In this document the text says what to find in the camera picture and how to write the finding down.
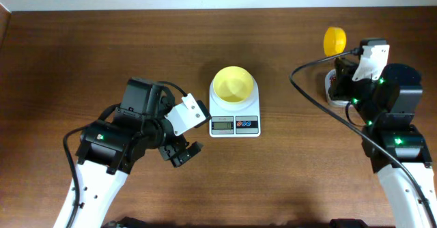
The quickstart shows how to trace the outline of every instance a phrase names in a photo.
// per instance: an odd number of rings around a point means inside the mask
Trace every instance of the brown wood surface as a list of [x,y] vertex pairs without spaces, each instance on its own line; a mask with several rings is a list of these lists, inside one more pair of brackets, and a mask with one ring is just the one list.
[[[131,76],[172,81],[208,104],[209,84],[225,66],[246,68],[258,82],[261,136],[212,139],[207,126],[191,130],[186,138],[205,147],[179,169],[147,151],[105,221],[392,225],[361,139],[307,102],[288,74],[324,56],[329,26],[345,29],[347,48],[388,39],[391,62],[423,73],[414,123],[437,159],[436,23],[437,8],[14,12],[0,50],[0,226],[53,225],[71,181],[62,137],[120,102]],[[331,68],[297,80],[323,101]]]
[[8,22],[11,14],[0,4],[0,47],[3,42],[3,37],[8,28]]

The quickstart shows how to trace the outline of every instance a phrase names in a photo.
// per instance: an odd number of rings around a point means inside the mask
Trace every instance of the weighing scale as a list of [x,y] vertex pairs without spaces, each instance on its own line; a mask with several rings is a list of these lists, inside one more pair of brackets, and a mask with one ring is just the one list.
[[242,102],[226,102],[210,86],[211,137],[258,137],[261,134],[258,85],[253,79],[251,95]]

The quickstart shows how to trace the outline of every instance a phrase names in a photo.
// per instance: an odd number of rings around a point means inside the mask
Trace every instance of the yellow plastic lid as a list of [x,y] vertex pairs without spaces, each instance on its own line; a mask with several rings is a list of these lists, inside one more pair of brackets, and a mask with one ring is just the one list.
[[329,27],[323,39],[323,49],[327,57],[340,54],[346,47],[346,33],[341,27]]
[[212,86],[221,100],[242,102],[252,93],[253,79],[244,68],[230,66],[218,71]]

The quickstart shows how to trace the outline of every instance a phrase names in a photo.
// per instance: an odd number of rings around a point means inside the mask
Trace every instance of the yellow object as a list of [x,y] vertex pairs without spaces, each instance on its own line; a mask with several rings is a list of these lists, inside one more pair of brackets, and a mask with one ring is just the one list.
[[340,54],[346,47],[346,33],[340,27],[329,27],[323,39],[323,49],[327,57]]
[[244,68],[230,66],[218,71],[212,86],[220,99],[242,102],[252,93],[253,78]]

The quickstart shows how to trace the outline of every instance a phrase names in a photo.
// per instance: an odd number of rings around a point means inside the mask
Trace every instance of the scale button panel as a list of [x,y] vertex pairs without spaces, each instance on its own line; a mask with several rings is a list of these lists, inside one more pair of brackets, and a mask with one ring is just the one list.
[[233,134],[233,116],[213,116],[211,119],[211,134]]
[[258,116],[236,116],[237,134],[257,134]]

